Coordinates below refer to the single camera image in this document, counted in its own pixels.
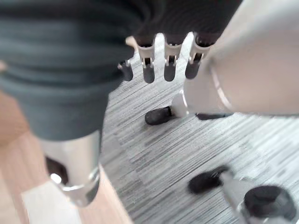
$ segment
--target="silver metal cylinder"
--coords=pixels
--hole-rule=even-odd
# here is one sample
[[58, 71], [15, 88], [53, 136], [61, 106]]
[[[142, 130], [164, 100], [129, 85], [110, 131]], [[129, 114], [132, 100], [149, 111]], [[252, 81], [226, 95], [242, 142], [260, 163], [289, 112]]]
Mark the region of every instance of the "silver metal cylinder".
[[75, 205], [89, 205], [100, 183], [100, 132], [68, 141], [39, 141], [51, 180]]

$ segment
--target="striped carpet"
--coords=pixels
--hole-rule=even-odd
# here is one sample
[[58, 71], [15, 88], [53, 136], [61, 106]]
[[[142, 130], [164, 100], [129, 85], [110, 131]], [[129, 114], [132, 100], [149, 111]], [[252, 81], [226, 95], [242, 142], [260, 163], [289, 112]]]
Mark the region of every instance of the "striped carpet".
[[110, 95], [101, 163], [136, 224], [232, 224], [219, 189], [187, 193], [200, 172], [230, 164], [237, 177], [283, 184], [299, 202], [299, 119], [235, 114], [199, 121], [194, 116], [149, 127], [144, 114], [166, 106], [180, 90], [192, 35], [182, 47], [174, 81], [163, 78], [164, 38], [156, 38], [156, 79], [146, 84], [138, 54], [134, 78]]

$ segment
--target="gray fabric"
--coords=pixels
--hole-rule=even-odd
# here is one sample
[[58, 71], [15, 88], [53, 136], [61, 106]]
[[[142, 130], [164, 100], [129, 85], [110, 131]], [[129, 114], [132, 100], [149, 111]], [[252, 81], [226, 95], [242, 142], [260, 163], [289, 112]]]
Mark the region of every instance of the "gray fabric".
[[299, 202], [299, 119], [235, 114], [199, 121], [195, 116], [149, 127], [144, 114], [166, 106], [182, 87], [188, 48], [182, 48], [177, 75], [163, 78], [163, 38], [156, 39], [156, 81], [146, 84], [138, 55], [135, 73], [110, 95], [101, 162], [136, 224], [237, 223], [220, 190], [187, 193], [195, 175], [228, 163], [237, 177], [283, 184]]
[[117, 64], [134, 53], [125, 38], [152, 9], [131, 4], [0, 3], [0, 89], [20, 103], [35, 135], [70, 140], [102, 130], [108, 94], [123, 81]]

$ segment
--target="wooden floor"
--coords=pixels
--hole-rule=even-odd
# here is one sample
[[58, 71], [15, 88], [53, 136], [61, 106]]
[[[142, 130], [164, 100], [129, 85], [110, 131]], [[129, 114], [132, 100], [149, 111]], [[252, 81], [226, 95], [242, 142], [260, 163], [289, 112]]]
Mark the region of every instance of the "wooden floor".
[[[0, 223], [29, 224], [21, 195], [48, 181], [38, 143], [26, 132], [1, 148], [0, 159]], [[104, 171], [95, 201], [78, 212], [82, 224], [132, 223]]]
[[[30, 211], [26, 210], [23, 196], [48, 182], [38, 142], [14, 100], [0, 92], [0, 223], [29, 224]], [[42, 211], [46, 210], [54, 216], [53, 208], [46, 201], [43, 203], [42, 208], [34, 208], [37, 213], [44, 215]], [[132, 223], [103, 169], [95, 201], [77, 213], [77, 223], [81, 224]]]

